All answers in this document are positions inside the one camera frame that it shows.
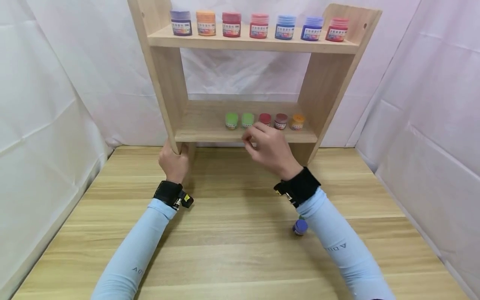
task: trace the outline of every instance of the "blue jar lid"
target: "blue jar lid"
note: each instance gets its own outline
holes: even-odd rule
[[[295,229],[298,232],[306,232],[308,229],[308,224],[305,220],[297,220],[295,222]]]
[[[170,17],[172,20],[190,20],[190,12],[171,10]]]
[[[305,21],[306,26],[314,26],[314,27],[321,27],[324,25],[324,19],[322,17],[314,17],[310,16],[307,17],[307,20]]]
[[[281,25],[295,25],[296,20],[296,16],[292,16],[290,14],[281,14],[278,15],[276,22]]]

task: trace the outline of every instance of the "white backdrop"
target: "white backdrop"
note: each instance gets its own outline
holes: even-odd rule
[[[479,15],[477,0],[421,2],[357,144],[472,299],[480,297]]]
[[[27,0],[68,77],[111,146],[159,145],[166,131],[126,0]],[[338,0],[383,9],[372,40],[322,146],[354,146],[350,138],[420,0]],[[178,9],[321,15],[327,0],[173,0]],[[183,49],[191,99],[242,94],[253,100],[295,101],[309,55]]]
[[[0,0],[0,54],[0,299],[8,299],[107,147],[23,0]]]

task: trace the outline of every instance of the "yellow paint jar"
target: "yellow paint jar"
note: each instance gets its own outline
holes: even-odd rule
[[[299,131],[303,128],[305,117],[301,114],[293,115],[292,121],[290,121],[290,128],[294,131]]]
[[[197,11],[197,30],[199,36],[214,36],[215,13],[213,11]]]

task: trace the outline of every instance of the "black wrist strap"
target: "black wrist strap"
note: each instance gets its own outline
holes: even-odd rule
[[[297,208],[310,199],[320,185],[320,182],[310,173],[310,170],[303,167],[303,170],[294,178],[288,181],[282,180],[274,187],[274,190],[280,195],[287,195],[290,203]]]
[[[165,180],[159,184],[153,197],[175,210],[180,205],[189,208],[193,203],[193,198],[183,191],[181,184]]]

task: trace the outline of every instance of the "wooden table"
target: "wooden table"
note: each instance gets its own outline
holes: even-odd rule
[[[158,147],[119,147],[14,300],[88,299],[165,174]],[[320,149],[310,169],[365,241],[399,300],[467,299],[354,149]],[[138,299],[349,299],[277,179],[242,148],[198,148],[190,192],[164,233]]]

